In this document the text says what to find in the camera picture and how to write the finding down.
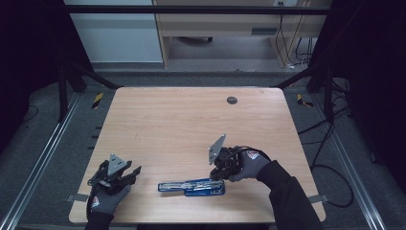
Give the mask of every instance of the black glove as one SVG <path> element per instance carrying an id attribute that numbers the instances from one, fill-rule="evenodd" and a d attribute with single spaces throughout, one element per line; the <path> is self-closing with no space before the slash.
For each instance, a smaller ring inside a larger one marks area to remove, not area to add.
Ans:
<path id="1" fill-rule="evenodd" d="M 266 154 L 262 154 L 256 150 L 242 152 L 242 170 L 238 174 L 230 175 L 229 180 L 235 182 L 244 178 L 257 178 L 258 172 L 271 161 Z"/>
<path id="2" fill-rule="evenodd" d="M 131 190 L 130 185 L 126 185 L 119 193 L 109 195 L 102 189 L 97 189 L 92 201 L 92 212 L 106 213 L 114 215 L 117 206 Z"/>

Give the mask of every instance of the wall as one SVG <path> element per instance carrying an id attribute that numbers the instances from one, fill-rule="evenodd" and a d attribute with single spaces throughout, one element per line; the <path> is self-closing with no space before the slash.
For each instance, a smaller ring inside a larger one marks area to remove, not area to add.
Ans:
<path id="1" fill-rule="evenodd" d="M 64 0 L 66 5 L 152 5 L 150 0 Z M 153 14 L 72 13 L 92 63 L 162 62 Z"/>

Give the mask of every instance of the black sleeve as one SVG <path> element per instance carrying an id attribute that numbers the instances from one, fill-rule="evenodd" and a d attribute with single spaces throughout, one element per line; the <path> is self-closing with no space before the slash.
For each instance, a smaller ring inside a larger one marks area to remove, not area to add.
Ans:
<path id="1" fill-rule="evenodd" d="M 301 184 L 278 161 L 271 161 L 264 166 L 257 180 L 271 189 L 269 199 L 278 229 L 323 229 Z"/>
<path id="2" fill-rule="evenodd" d="M 85 230 L 108 230 L 114 216 L 106 213 L 92 212 Z"/>

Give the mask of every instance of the desk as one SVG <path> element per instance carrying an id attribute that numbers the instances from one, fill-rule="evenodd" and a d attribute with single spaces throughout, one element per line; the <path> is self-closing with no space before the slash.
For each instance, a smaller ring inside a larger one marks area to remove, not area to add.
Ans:
<path id="1" fill-rule="evenodd" d="M 153 0 L 155 6 L 240 6 L 277 7 L 274 0 Z M 287 7 L 329 7 L 331 0 L 292 0 Z M 249 14 L 156 14 L 163 62 L 168 67 L 171 39 L 174 36 L 265 36 L 269 37 L 273 52 L 281 67 L 290 63 L 288 57 L 295 51 L 299 37 L 318 37 L 326 17 L 323 15 Z M 282 26 L 282 33 L 276 32 Z M 253 29 L 271 32 L 256 34 Z"/>
<path id="2" fill-rule="evenodd" d="M 227 103 L 227 98 L 237 103 Z M 297 176 L 308 196 L 317 195 L 284 94 L 277 88 L 256 87 L 125 87 L 117 90 L 98 143 L 79 187 L 89 194 L 87 180 L 99 164 L 115 153 L 132 160 L 132 172 L 143 166 L 114 221 L 273 222 L 269 189 L 256 179 L 226 181 L 226 194 L 185 197 L 157 192 L 163 181 L 209 176 L 208 147 L 222 133 L 224 147 L 250 146 L 277 159 Z M 321 203 L 313 204 L 320 218 Z M 72 222 L 86 222 L 86 203 L 75 201 Z"/>

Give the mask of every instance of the metal rail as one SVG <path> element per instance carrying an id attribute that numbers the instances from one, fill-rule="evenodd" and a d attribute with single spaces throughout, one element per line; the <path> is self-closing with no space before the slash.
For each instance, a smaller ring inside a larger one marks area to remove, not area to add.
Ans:
<path id="1" fill-rule="evenodd" d="M 242 6 L 43 6 L 45 13 L 202 13 L 202 14 L 286 14 L 330 15 L 350 12 L 328 7 L 242 7 Z"/>
<path id="2" fill-rule="evenodd" d="M 18 221 L 20 220 L 23 212 L 25 211 L 25 208 L 27 207 L 31 197 L 33 196 L 35 188 L 38 185 L 42 174 L 44 174 L 48 163 L 50 162 L 55 149 L 59 144 L 59 141 L 77 108 L 80 97 L 80 93 L 74 93 L 74 97 L 72 98 L 69 105 L 70 110 L 68 111 L 68 114 L 62 122 L 56 125 L 54 133 L 51 135 L 47 145 L 45 146 L 45 149 L 42 151 L 41 155 L 36 161 L 36 164 L 31 171 L 31 174 L 29 175 L 27 181 L 25 182 L 23 188 L 18 194 L 18 197 L 15 199 L 10 210 L 4 215 L 3 219 L 1 220 L 1 230 L 14 229 Z"/>
<path id="3" fill-rule="evenodd" d="M 316 107 L 319 110 L 320 115 L 325 119 L 325 113 L 323 112 L 322 109 L 322 102 L 318 97 L 313 97 L 313 100 L 315 102 Z M 359 207 L 361 208 L 365 220 L 367 221 L 368 225 L 372 230 L 385 230 L 385 224 L 379 215 L 375 205 L 373 204 L 373 201 L 370 197 L 370 194 L 368 193 L 367 188 L 365 188 L 364 183 L 362 182 L 362 179 L 356 170 L 356 168 L 352 165 L 352 162 L 347 155 L 346 149 L 344 148 L 340 137 L 338 136 L 337 132 L 334 130 L 332 131 L 331 134 L 331 140 L 333 143 L 333 148 L 334 151 L 337 154 L 338 161 L 340 162 L 341 166 L 343 167 L 343 171 L 347 176 L 347 179 L 349 180 L 349 183 L 351 187 L 354 190 L 354 194 L 356 197 L 356 200 L 358 201 Z"/>

